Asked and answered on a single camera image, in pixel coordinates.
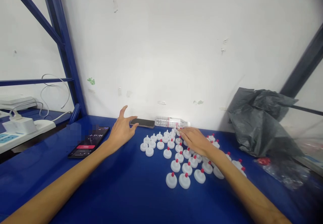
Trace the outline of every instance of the blue metal frame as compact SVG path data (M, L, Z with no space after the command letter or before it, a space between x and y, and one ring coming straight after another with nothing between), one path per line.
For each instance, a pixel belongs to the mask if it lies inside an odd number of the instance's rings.
M77 67L75 63L73 48L71 39L68 33L68 27L64 15L64 10L61 0L45 0L50 15L52 26L49 24L47 19L39 11L32 0L21 0L23 4L29 9L34 15L37 21L43 26L47 33L57 43L58 50L61 56L63 68L65 71L66 78L62 78L63 81L68 82L68 86L71 92L71 97L74 103L73 121L75 121L81 112L81 116L86 116L86 106L82 94L81 83L78 77ZM60 79L28 79L28 80L10 80L0 81L0 86L11 86L11 85L25 85L25 84L39 84L39 83L54 83L60 82Z

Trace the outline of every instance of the blue metal beam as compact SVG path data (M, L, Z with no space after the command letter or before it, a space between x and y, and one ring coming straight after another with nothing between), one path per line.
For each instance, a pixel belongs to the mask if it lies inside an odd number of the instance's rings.
M64 82L72 82L73 78L62 78ZM4 80L0 81L0 86L12 86L12 85L25 85L25 84L40 84L40 83L59 83L59 78L47 78L47 79L26 79L26 80Z
M28 8L32 15L38 20L38 22L43 26L47 33L53 38L57 45L61 48L64 48L64 44L58 34L55 32L53 27L49 24L44 15L40 12L37 6L33 3L32 0L21 0L23 4Z

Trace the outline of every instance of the black smartphone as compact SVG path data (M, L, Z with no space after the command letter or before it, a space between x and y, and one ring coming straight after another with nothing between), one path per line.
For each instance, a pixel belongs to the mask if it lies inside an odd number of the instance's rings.
M138 119L138 118L130 121L130 125L134 125L136 123L139 123L138 126L147 127L147 128L150 128L150 129L153 129L155 127L155 121Z
M104 136L108 133L110 127L99 127L91 135L85 137L76 148L68 155L69 158L86 158L98 148Z

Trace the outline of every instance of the white wall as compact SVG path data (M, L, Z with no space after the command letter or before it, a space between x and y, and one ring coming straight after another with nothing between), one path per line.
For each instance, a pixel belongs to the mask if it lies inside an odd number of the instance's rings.
M128 104L127 115L205 129L230 130L221 108L239 86L279 91L323 21L323 0L63 3L89 114Z
M50 21L45 0L33 0ZM20 0L0 0L0 78L1 80L37 79L45 73L65 77L56 43L33 17ZM74 109L68 91L62 83L44 90L43 98L49 109L70 111ZM37 101L44 84L0 87L0 95L23 94Z

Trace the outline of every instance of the power strip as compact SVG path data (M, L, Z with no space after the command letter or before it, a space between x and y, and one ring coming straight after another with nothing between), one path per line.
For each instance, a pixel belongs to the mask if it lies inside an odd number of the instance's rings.
M0 134L0 154L56 127L55 123L49 120L36 120L34 123L37 130L30 134L7 131Z

